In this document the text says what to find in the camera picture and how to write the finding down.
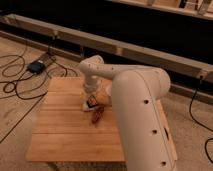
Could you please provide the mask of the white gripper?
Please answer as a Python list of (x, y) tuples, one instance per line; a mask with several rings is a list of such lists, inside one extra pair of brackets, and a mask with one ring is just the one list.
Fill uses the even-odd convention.
[(83, 83), (84, 92), (87, 95), (91, 95), (95, 93), (101, 84), (101, 80), (99, 77), (86, 77)]

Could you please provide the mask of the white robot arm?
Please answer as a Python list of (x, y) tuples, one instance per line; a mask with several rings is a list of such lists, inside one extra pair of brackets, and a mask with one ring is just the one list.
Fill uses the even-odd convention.
[(101, 78), (112, 82), (111, 104), (127, 170), (177, 171), (156, 104), (170, 89), (167, 72), (144, 65), (106, 64), (99, 55), (82, 60), (78, 68), (88, 94), (98, 89)]

